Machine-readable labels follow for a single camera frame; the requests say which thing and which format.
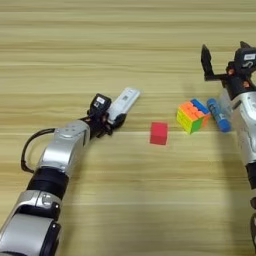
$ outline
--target toy block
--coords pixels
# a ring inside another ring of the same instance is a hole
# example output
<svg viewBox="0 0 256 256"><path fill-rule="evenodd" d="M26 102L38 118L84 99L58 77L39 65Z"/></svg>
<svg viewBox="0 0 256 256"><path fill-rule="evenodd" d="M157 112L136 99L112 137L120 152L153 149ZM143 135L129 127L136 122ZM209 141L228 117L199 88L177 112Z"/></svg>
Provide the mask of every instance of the toy block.
<svg viewBox="0 0 256 256"><path fill-rule="evenodd" d="M184 103L180 105L177 112L177 121L189 134L201 128L203 119L204 114L191 104Z"/></svg>
<svg viewBox="0 0 256 256"><path fill-rule="evenodd" d="M203 119L203 123L202 123L202 127L205 127L208 124L208 120L211 117L211 113L208 110L207 107L205 107L200 101L198 101L197 99L192 99L191 103L193 104L193 106L195 106L198 110L200 110L201 112L203 112L204 119Z"/></svg>
<svg viewBox="0 0 256 256"><path fill-rule="evenodd" d="M166 145L168 134L167 123L156 123L151 124L150 143L158 145Z"/></svg>

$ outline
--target rubik's cube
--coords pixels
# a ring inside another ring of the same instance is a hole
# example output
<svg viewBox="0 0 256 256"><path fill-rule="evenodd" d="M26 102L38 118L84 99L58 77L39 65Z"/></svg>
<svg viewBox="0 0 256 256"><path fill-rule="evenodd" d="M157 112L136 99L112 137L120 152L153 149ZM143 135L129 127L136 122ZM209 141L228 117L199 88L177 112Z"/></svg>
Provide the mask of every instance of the rubik's cube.
<svg viewBox="0 0 256 256"><path fill-rule="evenodd" d="M181 104L177 112L177 121L189 134L206 126L210 117L209 110L196 99Z"/></svg>

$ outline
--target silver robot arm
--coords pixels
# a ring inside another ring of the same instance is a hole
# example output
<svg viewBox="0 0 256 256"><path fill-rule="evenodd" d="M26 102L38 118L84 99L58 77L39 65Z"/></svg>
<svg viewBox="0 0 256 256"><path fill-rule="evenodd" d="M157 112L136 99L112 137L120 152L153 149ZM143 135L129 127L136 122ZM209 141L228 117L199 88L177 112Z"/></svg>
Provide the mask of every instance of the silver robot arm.
<svg viewBox="0 0 256 256"><path fill-rule="evenodd" d="M253 196L251 206L256 210L256 86L251 80L256 71L256 48L240 42L234 61L230 61L224 74L214 74L211 54L203 45L201 63L206 81L221 80L227 89L232 106L232 125L237 132L242 161L246 167ZM256 214L251 221L251 235L256 249Z"/></svg>
<svg viewBox="0 0 256 256"><path fill-rule="evenodd" d="M34 175L0 230L0 256L55 255L61 229L57 222L61 202L85 147L90 139L111 135L122 126L139 95L138 90L126 88L111 104L110 98L97 94L88 116L63 128L39 131L28 140L24 149L32 139L54 132L35 171L26 166L23 150L21 167Z"/></svg>
<svg viewBox="0 0 256 256"><path fill-rule="evenodd" d="M0 231L0 251L20 255L54 255L68 180L90 139L90 127L77 120L55 130L26 191Z"/></svg>

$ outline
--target red block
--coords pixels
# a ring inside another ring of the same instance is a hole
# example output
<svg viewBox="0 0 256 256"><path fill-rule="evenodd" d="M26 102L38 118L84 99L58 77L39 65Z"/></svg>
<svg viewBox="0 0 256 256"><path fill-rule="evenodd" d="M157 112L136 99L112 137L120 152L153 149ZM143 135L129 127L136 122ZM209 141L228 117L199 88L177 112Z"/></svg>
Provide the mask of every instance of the red block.
<svg viewBox="0 0 256 256"><path fill-rule="evenodd" d="M168 135L167 123L155 123L151 124L150 143L158 145L166 145Z"/></svg>

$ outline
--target wood grain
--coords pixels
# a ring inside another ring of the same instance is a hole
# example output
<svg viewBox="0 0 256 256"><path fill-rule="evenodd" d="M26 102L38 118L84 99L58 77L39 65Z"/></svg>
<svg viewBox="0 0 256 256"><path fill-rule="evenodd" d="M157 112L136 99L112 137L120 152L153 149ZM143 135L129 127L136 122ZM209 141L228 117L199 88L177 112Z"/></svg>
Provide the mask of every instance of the wood grain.
<svg viewBox="0 0 256 256"><path fill-rule="evenodd" d="M124 127L91 143L64 199L60 256L253 255L251 192L234 133L192 136L177 106L217 97L201 45L222 72L240 40L256 45L255 0L1 0L0 222L30 175L26 139L84 115L100 92L143 94ZM169 125L149 144L152 121ZM36 164L49 137L33 146Z"/></svg>

